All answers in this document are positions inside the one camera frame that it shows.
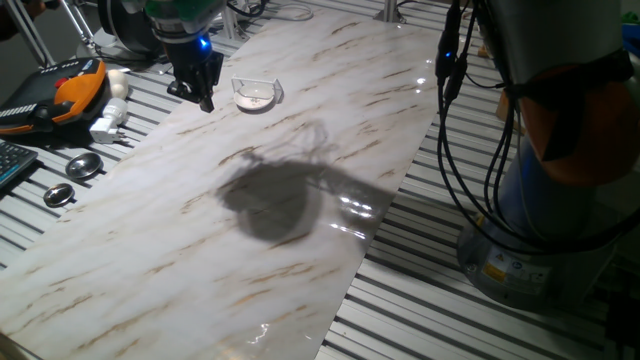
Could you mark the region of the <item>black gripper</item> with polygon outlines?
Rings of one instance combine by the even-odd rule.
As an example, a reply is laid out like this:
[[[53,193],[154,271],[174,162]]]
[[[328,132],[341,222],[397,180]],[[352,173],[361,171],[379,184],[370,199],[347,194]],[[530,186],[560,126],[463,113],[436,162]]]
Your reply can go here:
[[[196,95],[191,88],[197,87],[199,81],[200,109],[211,113],[214,110],[213,88],[219,82],[224,55],[213,51],[210,40],[204,35],[182,43],[164,43],[163,48],[174,74],[167,93],[195,103]]]

